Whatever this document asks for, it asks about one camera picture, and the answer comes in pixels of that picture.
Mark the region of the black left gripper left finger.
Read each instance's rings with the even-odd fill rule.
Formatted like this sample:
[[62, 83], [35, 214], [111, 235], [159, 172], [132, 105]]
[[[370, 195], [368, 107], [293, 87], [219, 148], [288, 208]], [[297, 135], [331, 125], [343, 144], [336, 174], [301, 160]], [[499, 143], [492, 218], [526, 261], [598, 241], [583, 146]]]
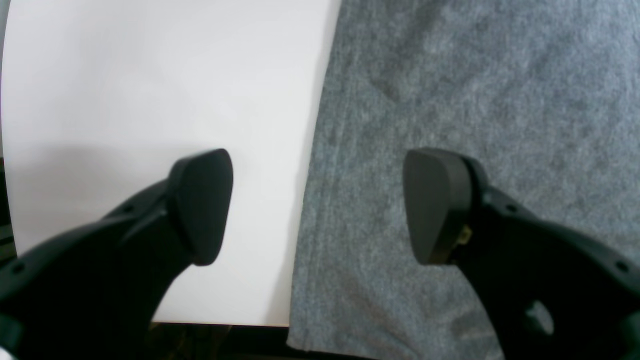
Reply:
[[226, 150], [184, 157], [103, 218], [3, 266], [1, 353], [11, 360], [137, 358], [174, 280], [217, 259], [232, 191]]

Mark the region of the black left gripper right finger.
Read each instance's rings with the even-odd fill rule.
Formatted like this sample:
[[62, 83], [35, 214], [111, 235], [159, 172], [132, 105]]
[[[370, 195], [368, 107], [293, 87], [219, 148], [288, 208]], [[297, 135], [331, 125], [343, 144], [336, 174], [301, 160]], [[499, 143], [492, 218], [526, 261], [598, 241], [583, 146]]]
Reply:
[[639, 268], [496, 189], [471, 157], [409, 150], [406, 222], [422, 265], [454, 265], [507, 360], [637, 360]]

